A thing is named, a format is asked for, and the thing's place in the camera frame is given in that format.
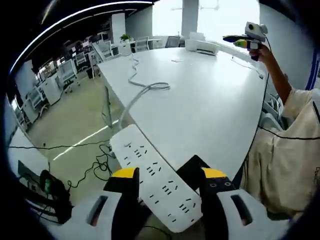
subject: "person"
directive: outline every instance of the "person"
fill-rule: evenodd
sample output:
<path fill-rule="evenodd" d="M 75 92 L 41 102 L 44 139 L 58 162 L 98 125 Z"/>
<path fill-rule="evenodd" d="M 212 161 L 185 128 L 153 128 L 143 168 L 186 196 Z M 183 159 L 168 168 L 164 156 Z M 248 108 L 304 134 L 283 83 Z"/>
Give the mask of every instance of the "person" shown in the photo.
<path fill-rule="evenodd" d="M 249 54 L 266 66 L 283 102 L 283 115 L 294 122 L 283 131 L 258 128 L 240 186 L 269 212 L 294 216 L 304 210 L 320 182 L 320 89 L 291 87 L 264 45 Z"/>

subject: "potted plant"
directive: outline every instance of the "potted plant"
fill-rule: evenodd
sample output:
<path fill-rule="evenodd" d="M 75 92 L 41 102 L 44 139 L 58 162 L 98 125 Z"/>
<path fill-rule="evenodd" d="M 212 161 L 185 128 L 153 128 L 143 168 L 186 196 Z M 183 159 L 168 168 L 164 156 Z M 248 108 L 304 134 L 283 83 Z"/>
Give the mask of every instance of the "potted plant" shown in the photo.
<path fill-rule="evenodd" d="M 130 39 L 131 39 L 131 37 L 130 37 L 129 34 L 123 34 L 123 35 L 120 37 L 121 42 L 124 42 L 124 43 L 128 43 Z"/>

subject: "beige shirt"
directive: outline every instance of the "beige shirt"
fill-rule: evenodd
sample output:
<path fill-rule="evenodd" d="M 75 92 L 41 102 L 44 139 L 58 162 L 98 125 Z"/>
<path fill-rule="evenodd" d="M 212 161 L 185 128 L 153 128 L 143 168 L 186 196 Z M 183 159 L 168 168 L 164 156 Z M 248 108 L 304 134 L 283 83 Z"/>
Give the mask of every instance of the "beige shirt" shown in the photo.
<path fill-rule="evenodd" d="M 312 91 L 292 89 L 283 115 L 295 121 L 287 130 L 271 130 L 282 137 L 320 137 L 312 95 Z M 319 182 L 320 139 L 283 139 L 258 128 L 241 180 L 253 197 L 270 212 L 294 215 L 304 210 Z"/>

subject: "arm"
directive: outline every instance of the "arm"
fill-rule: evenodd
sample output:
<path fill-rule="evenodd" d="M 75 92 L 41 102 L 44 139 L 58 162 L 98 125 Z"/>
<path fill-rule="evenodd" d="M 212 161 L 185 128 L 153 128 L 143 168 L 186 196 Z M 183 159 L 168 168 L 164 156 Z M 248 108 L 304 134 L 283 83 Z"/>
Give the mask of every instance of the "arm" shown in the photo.
<path fill-rule="evenodd" d="M 266 69 L 270 73 L 273 85 L 283 104 L 286 104 L 292 88 L 288 82 L 288 77 L 281 71 L 274 55 L 265 45 L 259 50 L 251 50 L 249 54 L 250 56 L 259 56 L 259 61 L 264 63 Z"/>

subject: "power socket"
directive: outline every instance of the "power socket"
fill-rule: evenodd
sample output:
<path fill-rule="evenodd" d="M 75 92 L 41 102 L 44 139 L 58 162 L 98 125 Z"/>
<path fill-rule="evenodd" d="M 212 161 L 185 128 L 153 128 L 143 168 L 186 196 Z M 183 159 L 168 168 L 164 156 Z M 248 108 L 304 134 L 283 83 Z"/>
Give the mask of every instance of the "power socket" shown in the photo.
<path fill-rule="evenodd" d="M 174 233 L 202 216 L 200 196 L 159 155 L 136 125 L 115 134 L 110 144 L 122 168 L 139 167 L 139 197 Z"/>

